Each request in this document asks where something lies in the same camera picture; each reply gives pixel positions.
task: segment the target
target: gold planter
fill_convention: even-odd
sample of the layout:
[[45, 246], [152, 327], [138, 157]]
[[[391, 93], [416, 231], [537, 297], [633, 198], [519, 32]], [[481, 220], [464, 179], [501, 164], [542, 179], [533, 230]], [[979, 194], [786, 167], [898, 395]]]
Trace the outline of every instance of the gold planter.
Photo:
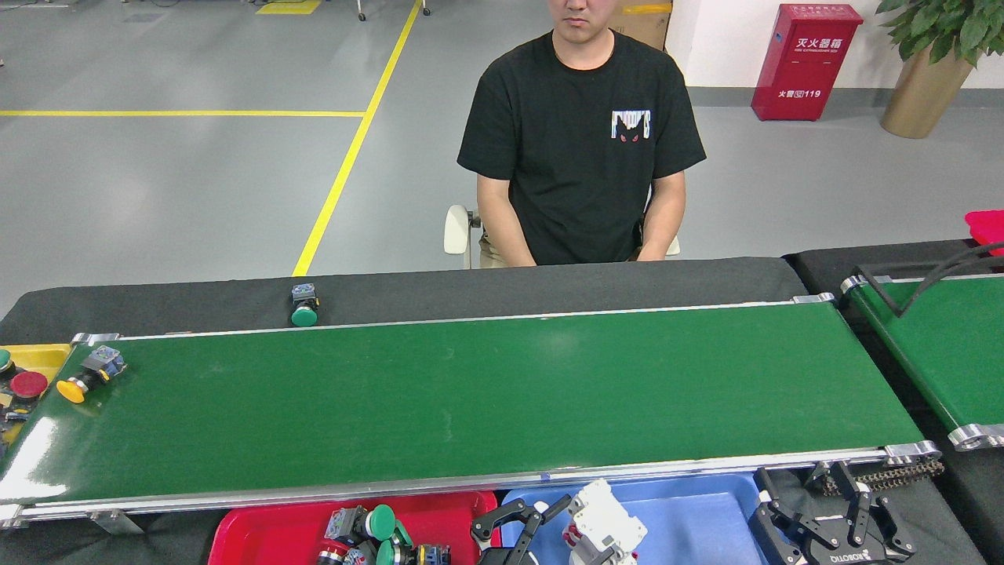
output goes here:
[[956, 60], [955, 52], [935, 64], [930, 56], [929, 45], [904, 63], [882, 118], [887, 131], [915, 139], [928, 136], [973, 70], [966, 59]]

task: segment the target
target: green conveyor belt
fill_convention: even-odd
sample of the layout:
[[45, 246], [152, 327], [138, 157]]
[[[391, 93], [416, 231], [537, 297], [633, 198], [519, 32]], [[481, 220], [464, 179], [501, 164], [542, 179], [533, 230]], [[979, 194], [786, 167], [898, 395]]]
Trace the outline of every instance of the green conveyor belt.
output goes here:
[[[111, 343], [2, 468], [19, 504], [790, 454], [923, 440], [829, 304]], [[78, 347], [67, 367], [91, 348]], [[70, 376], [63, 371], [60, 379]]]
[[[902, 305], [918, 285], [883, 288]], [[849, 296], [950, 432], [1004, 423], [1004, 276], [943, 279], [902, 318], [870, 286]]]

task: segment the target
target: chain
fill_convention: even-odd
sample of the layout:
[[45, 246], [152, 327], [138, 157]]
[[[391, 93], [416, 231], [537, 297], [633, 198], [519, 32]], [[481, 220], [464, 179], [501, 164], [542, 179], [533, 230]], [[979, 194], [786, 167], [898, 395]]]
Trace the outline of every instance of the chain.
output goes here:
[[[889, 489], [917, 483], [929, 477], [938, 477], [943, 473], [945, 473], [945, 466], [941, 462], [933, 461], [911, 467], [900, 467], [888, 471], [860, 475], [855, 477], [854, 480], [867, 485], [872, 491], [888, 491]], [[823, 479], [822, 494], [824, 497], [835, 497], [840, 494], [832, 478], [826, 475]]]

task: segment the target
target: white wall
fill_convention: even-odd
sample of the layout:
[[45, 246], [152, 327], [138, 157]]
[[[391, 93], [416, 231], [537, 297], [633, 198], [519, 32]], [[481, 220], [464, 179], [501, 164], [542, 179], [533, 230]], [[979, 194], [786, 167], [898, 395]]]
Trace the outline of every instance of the white wall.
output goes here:
[[[850, 4], [864, 18], [843, 61], [836, 87], [893, 87], [903, 62], [878, 27], [880, 0], [805, 2]], [[756, 86], [780, 2], [766, 0], [675, 0], [666, 49], [691, 86]], [[1004, 88], [1004, 57], [984, 57], [965, 88]]]

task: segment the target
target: black t-shirt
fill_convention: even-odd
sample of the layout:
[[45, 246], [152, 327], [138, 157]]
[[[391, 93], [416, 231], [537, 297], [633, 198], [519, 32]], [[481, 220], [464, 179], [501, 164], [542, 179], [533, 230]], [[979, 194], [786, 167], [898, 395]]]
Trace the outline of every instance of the black t-shirt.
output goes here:
[[508, 180], [538, 264], [628, 259], [653, 179], [705, 159], [673, 59], [614, 33], [592, 70], [562, 64], [547, 33], [485, 70], [457, 158]]

